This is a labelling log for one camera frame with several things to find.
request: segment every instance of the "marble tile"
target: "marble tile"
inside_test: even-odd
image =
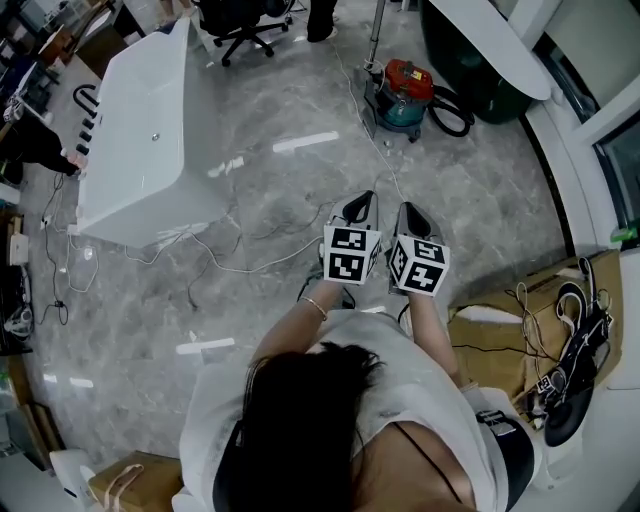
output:
[[[146,0],[129,3],[141,25],[153,27],[159,6]],[[222,68],[219,59],[226,47],[215,48],[210,36],[191,50],[219,100],[212,122],[224,124],[225,130],[212,144],[220,162],[239,156],[244,162],[229,173],[228,215],[198,234],[220,265],[246,271],[293,253],[322,233],[330,209],[325,203],[374,184],[380,228],[388,239],[400,197],[360,125],[336,56],[337,51],[352,77],[359,110],[357,69],[367,55],[373,10],[364,0],[340,3],[340,33],[333,44],[307,43],[304,23],[295,20],[287,33],[266,34],[275,50],[271,59],[245,43],[232,66]],[[378,59],[392,57],[429,68],[417,13],[387,9]],[[214,65],[205,67],[209,62]],[[434,79],[443,83],[437,73]],[[53,128],[68,147],[75,146],[83,118],[71,100],[71,91],[81,83],[98,80],[74,59],[49,105]],[[325,136],[332,140],[278,150],[282,142],[319,134],[332,134]],[[551,195],[519,123],[477,121],[468,137],[457,139],[427,118],[415,144],[383,131],[375,144],[396,169],[402,194],[437,220],[452,249],[451,272],[437,299],[443,315],[453,296],[497,286],[564,255]],[[40,166],[25,166],[21,209],[31,241],[38,320],[52,301],[53,265],[45,256],[40,219],[53,178]],[[59,229],[75,221],[78,184],[65,180],[63,190]],[[26,360],[36,396],[51,407],[66,444],[86,449],[99,466],[134,449],[176,456],[198,370],[205,364],[247,363],[264,333],[291,307],[317,261],[314,244],[249,274],[207,263],[206,250],[190,238],[164,249],[153,265],[127,259],[124,247],[109,242],[80,237],[75,243],[81,249],[70,252],[67,264],[66,235],[49,229],[56,288],[68,305],[69,320],[60,325],[57,312],[50,310],[30,341],[34,353]],[[76,288],[88,285],[95,255],[85,258],[87,244],[95,246],[100,267],[88,292],[79,294],[69,289],[68,276]],[[132,249],[130,255],[150,261],[157,251]],[[187,287],[200,273],[190,301]],[[367,284],[352,290],[360,308],[384,305],[397,315],[404,299],[387,294],[387,276],[381,258]],[[227,337],[234,339],[233,346],[176,353],[178,345],[193,339]],[[72,378],[90,380],[93,387],[74,385]]]

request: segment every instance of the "white bathtub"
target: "white bathtub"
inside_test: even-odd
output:
[[[196,41],[181,19],[109,63],[80,182],[80,233],[144,247],[225,215],[224,173],[207,174],[219,136],[209,70],[189,50]]]

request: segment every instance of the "metal pole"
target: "metal pole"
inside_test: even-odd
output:
[[[385,0],[378,0],[376,6],[376,16],[373,19],[373,29],[371,30],[371,39],[369,40],[369,59],[365,61],[364,69],[371,71],[373,67],[373,61],[376,58],[376,51],[378,50],[378,36],[380,35],[380,25],[382,24],[382,15],[384,14]]]

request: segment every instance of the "bracelet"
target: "bracelet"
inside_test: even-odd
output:
[[[305,297],[304,295],[300,297],[300,299],[306,300],[309,304],[313,304],[316,307],[316,309],[320,311],[320,314],[322,315],[322,321],[323,322],[327,321],[327,312],[320,307],[320,304],[318,304],[315,300],[310,299],[309,297]]]

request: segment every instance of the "vacuum hose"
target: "vacuum hose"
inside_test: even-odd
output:
[[[427,109],[429,110],[429,114],[431,115],[433,121],[440,127],[443,132],[448,133],[453,137],[464,137],[467,133],[469,133],[471,125],[476,122],[476,118],[474,117],[473,113],[463,107],[462,99],[452,90],[440,85],[434,85],[433,92],[434,97],[427,105]],[[452,130],[451,128],[449,128],[437,116],[437,108],[446,110],[447,112],[450,112],[454,116],[460,118],[464,123],[464,128],[462,128],[462,130],[460,131]]]

